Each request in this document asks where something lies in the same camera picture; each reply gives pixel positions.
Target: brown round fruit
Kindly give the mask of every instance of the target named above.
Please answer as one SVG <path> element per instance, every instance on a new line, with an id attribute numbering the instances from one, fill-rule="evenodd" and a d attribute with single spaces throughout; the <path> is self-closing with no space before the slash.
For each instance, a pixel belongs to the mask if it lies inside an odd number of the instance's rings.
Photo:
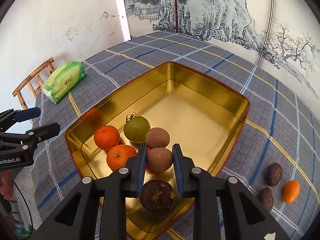
<path id="1" fill-rule="evenodd" d="M 282 167 L 279 163 L 272 163 L 265 177 L 266 184 L 270 187 L 276 186 L 282 178 Z"/>
<path id="2" fill-rule="evenodd" d="M 271 211 L 273 207 L 273 197 L 270 188 L 265 187 L 259 191 L 257 199 L 263 204 L 266 210 Z"/>
<path id="3" fill-rule="evenodd" d="M 165 148 L 170 143 L 170 136 L 165 129 L 154 127 L 146 134 L 146 145 L 153 148 Z"/>
<path id="4" fill-rule="evenodd" d="M 147 153 L 147 164 L 154 172 L 166 171 L 172 163 L 172 152 L 166 148 L 153 148 Z"/>
<path id="5" fill-rule="evenodd" d="M 172 186 L 166 181 L 156 179 L 143 185 L 140 202 L 146 210 L 160 213 L 172 207 L 174 197 Z"/>

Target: wall mural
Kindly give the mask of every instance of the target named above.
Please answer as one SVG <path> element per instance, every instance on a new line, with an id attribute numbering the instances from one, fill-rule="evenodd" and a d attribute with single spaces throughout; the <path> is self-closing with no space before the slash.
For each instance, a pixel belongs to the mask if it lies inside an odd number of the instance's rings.
<path id="1" fill-rule="evenodd" d="M 150 31 L 175 31 L 174 0 L 124 0 L 124 3 L 129 27 L 130 18 L 135 17 L 141 22 L 148 21 Z M 180 33 L 204 41 L 233 42 L 260 53 L 265 33 L 256 31 L 246 0 L 177 0 L 177 8 Z M 276 68 L 286 69 L 319 98 L 308 82 L 317 54 L 320 48 L 309 33 L 293 36 L 289 24 L 274 20 L 264 58 Z"/>

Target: yellow stripe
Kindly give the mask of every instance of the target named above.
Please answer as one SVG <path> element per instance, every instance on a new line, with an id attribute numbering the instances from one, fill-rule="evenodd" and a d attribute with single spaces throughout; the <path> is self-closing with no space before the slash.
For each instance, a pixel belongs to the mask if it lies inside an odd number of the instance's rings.
<path id="1" fill-rule="evenodd" d="M 251 125 L 252 127 L 260 130 L 261 132 L 263 132 L 268 138 L 270 137 L 269 133 L 268 133 L 267 130 L 265 130 L 264 128 L 256 125 L 256 124 L 253 123 L 253 122 L 250 122 L 248 119 L 246 119 L 245 122 L 246 122 L 247 124 Z"/>
<path id="2" fill-rule="evenodd" d="M 225 61 L 227 61 L 227 62 L 229 62 L 229 63 L 231 63 L 231 64 L 233 64 L 233 65 L 235 65 L 235 66 L 237 66 L 237 67 L 239 67 L 239 68 L 241 68 L 241 69 L 243 69 L 244 71 L 246 71 L 246 72 L 248 72 L 248 73 L 251 73 L 249 70 L 247 70 L 246 68 L 238 65 L 237 63 L 234 63 L 234 62 L 231 61 L 231 60 L 225 59 L 224 57 L 222 57 L 222 56 L 220 56 L 220 55 L 217 55 L 217 54 L 214 54 L 214 53 L 212 53 L 212 52 L 209 52 L 209 51 L 207 51 L 207 50 L 205 50 L 205 49 L 200 49 L 200 48 L 191 46 L 191 45 L 189 45 L 189 44 L 185 44 L 185 43 L 182 43 L 182 42 L 173 41 L 173 40 L 169 40 L 169 39 L 165 39 L 165 38 L 158 38 L 158 39 L 160 39 L 160 40 L 165 40 L 165 41 L 170 41 L 170 42 L 174 42 L 174 43 L 178 43 L 178 44 L 181 44 L 181 45 L 184 45 L 184 46 L 193 48 L 193 49 L 199 49 L 199 50 L 201 50 L 201 51 L 203 51 L 203 52 L 205 52 L 205 53 L 208 53 L 208 54 L 213 55 L 213 56 L 215 56 L 215 57 L 219 57 L 219 58 L 221 58 L 221 59 L 224 59 Z M 269 86 L 272 87 L 274 90 L 276 90 L 276 88 L 275 88 L 273 85 L 271 85 L 269 82 L 265 81 L 263 78 L 257 76 L 256 74 L 253 74 L 253 76 L 255 76 L 256 78 L 258 78 L 259 80 L 261 80 L 262 82 L 264 82 L 265 84 L 269 85 Z M 286 97 L 284 96 L 284 94 L 282 94 L 282 93 L 279 92 L 279 91 L 278 91 L 278 93 L 279 93 L 284 99 L 286 99 L 295 109 L 297 109 L 296 106 L 295 106 L 288 98 L 286 98 Z M 314 129 L 313 125 L 312 125 L 312 124 L 309 122 L 309 120 L 304 116 L 304 114 L 301 113 L 299 109 L 298 109 L 298 111 L 299 111 L 299 113 L 307 120 L 307 122 L 310 124 L 310 126 Z"/>
<path id="3" fill-rule="evenodd" d="M 171 236 L 171 238 L 173 238 L 174 240 L 185 240 L 183 238 L 183 236 L 181 236 L 176 230 L 174 230 L 173 228 L 170 228 L 167 230 L 167 233 L 169 236 Z"/>
<path id="4" fill-rule="evenodd" d="M 144 63 L 144 62 L 143 62 L 143 61 L 141 61 L 141 60 L 138 60 L 138 59 L 135 59 L 135 58 L 129 57 L 129 56 L 125 55 L 125 54 L 117 53 L 117 52 L 114 52 L 114 51 L 109 50 L 109 49 L 106 49 L 106 51 L 107 51 L 107 52 L 110 52 L 110 53 L 112 53 L 112 54 L 118 55 L 118 56 L 125 57 L 125 58 L 127 58 L 127 59 L 134 60 L 134 61 L 136 61 L 136 62 L 138 62 L 138 63 L 140 63 L 140 64 L 142 64 L 142 65 L 145 65 L 145 66 L 147 66 L 147 67 L 149 67 L 149 68 L 154 68 L 153 66 L 151 66 L 151 65 L 149 65 L 149 64 L 147 64 L 147 63 Z"/>
<path id="5" fill-rule="evenodd" d="M 79 110 L 78 106 L 76 105 L 76 102 L 74 101 L 74 99 L 71 95 L 71 92 L 69 92 L 68 95 L 69 95 L 69 100 L 70 100 L 70 103 L 71 103 L 73 109 L 75 110 L 77 116 L 80 116 L 81 115 L 80 110 Z"/>
<path id="6" fill-rule="evenodd" d="M 282 146 L 273 138 L 269 135 L 269 133 L 263 129 L 262 127 L 256 125 L 253 122 L 250 122 L 249 120 L 245 120 L 245 122 L 252 126 L 253 128 L 263 132 L 267 138 L 270 139 L 270 141 L 277 147 L 277 149 L 293 164 L 293 166 L 297 166 L 297 170 L 301 173 L 301 175 L 304 177 L 304 179 L 307 181 L 307 183 L 311 186 L 312 190 L 316 193 L 317 199 L 318 199 L 318 203 L 320 204 L 320 198 L 318 196 L 318 192 L 315 188 L 315 186 L 312 184 L 312 182 L 310 181 L 310 179 L 306 176 L 306 174 L 304 173 L 304 171 L 300 168 L 300 166 L 290 157 L 290 155 L 282 148 Z"/>

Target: red object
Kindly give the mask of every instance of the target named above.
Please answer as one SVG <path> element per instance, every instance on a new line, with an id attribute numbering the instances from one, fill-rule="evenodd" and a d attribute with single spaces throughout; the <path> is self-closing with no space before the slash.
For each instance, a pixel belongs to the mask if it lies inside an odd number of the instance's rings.
<path id="1" fill-rule="evenodd" d="M 107 153 L 107 164 L 112 171 L 125 167 L 127 160 L 135 157 L 137 151 L 130 145 L 117 145 L 112 147 Z"/>
<path id="2" fill-rule="evenodd" d="M 0 172 L 1 181 L 5 185 L 11 185 L 12 183 L 12 174 L 11 171 L 2 171 Z"/>
<path id="3" fill-rule="evenodd" d="M 13 197 L 13 188 L 11 185 L 2 184 L 0 186 L 0 194 L 5 200 L 10 200 Z"/>
<path id="4" fill-rule="evenodd" d="M 83 118 L 86 119 L 86 122 L 97 123 L 101 120 L 102 114 L 99 110 L 97 110 L 97 108 L 97 106 L 94 106 L 83 115 Z"/>
<path id="5" fill-rule="evenodd" d="M 112 125 L 100 127 L 93 136 L 95 144 L 102 150 L 108 151 L 120 142 L 118 129 Z"/>
<path id="6" fill-rule="evenodd" d="M 151 149 L 150 149 L 149 147 L 147 147 L 147 154 L 150 152 L 150 150 L 151 150 Z M 146 164 L 146 170 L 149 171 L 149 172 L 151 172 L 151 173 L 154 173 L 153 170 L 150 169 L 150 167 L 148 166 L 148 164 Z"/>

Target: plaid tablecloth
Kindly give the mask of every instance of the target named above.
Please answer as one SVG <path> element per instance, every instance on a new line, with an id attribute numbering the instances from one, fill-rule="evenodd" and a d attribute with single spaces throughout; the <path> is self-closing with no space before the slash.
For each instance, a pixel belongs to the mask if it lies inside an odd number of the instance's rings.
<path id="1" fill-rule="evenodd" d="M 271 214 L 292 239 L 300 239 L 320 209 L 319 121 L 291 90 L 250 62 L 207 42 L 170 32 L 141 36 L 85 60 L 82 64 L 88 76 L 57 105 L 42 93 L 37 97 L 36 106 L 42 113 L 34 127 L 50 122 L 61 125 L 60 135 L 39 145 L 31 167 L 41 218 L 80 180 L 64 138 L 68 126 L 115 89 L 166 61 L 206 73 L 250 100 L 241 135 L 219 177 L 236 176 L 257 194 L 267 186 L 263 180 L 267 167 L 280 163 L 283 178 L 272 188 Z M 297 200 L 286 205 L 281 189 L 291 179 L 300 182 L 301 190 Z M 159 239 L 191 240 L 193 213 L 189 210 Z M 222 213 L 220 222 L 224 239 Z"/>

